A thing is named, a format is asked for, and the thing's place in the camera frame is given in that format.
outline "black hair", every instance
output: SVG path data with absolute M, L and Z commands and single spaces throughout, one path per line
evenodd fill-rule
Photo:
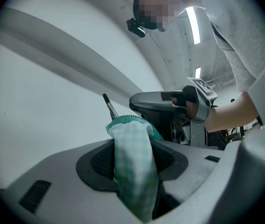
M 152 21 L 152 17 L 145 16 L 145 11 L 140 10 L 139 0 L 133 0 L 133 15 L 140 26 L 150 30 L 158 28 L 158 24 Z

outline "green zipper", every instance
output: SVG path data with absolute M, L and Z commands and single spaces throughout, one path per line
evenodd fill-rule
M 136 116 L 136 115 L 121 115 L 118 118 L 114 119 L 111 123 L 109 123 L 106 127 L 106 130 L 108 131 L 114 125 L 124 124 L 124 123 L 128 123 L 128 122 L 131 122 L 134 120 L 138 121 L 140 123 L 143 123 L 143 124 L 151 125 L 151 127 L 153 129 L 153 133 L 154 133 L 154 138 L 157 140 L 164 140 L 162 138 L 162 136 L 160 135 L 160 133 L 156 130 L 156 128 L 151 123 L 149 123 L 147 120 L 145 120 L 139 116 Z

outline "gingham fabric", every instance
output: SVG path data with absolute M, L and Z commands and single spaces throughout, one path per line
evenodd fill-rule
M 159 184 L 149 138 L 162 137 L 154 126 L 135 116 L 116 118 L 107 132 L 115 139 L 114 179 L 119 184 L 119 198 L 142 222 L 149 222 Z

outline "marker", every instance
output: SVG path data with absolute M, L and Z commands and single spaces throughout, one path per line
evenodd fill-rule
M 104 97 L 104 100 L 105 100 L 106 105 L 108 106 L 108 108 L 109 108 L 109 110 L 110 110 L 112 120 L 118 118 L 118 114 L 116 113 L 114 107 L 113 107 L 112 104 L 110 103 L 110 100 L 109 100 L 109 98 L 107 97 L 107 95 L 106 95 L 106 94 L 103 94 L 103 97 Z

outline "black camera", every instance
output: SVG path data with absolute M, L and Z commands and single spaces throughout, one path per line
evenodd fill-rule
M 137 23 L 134 18 L 126 21 L 127 28 L 130 32 L 134 33 L 139 37 L 145 37 L 146 33 L 143 28 Z

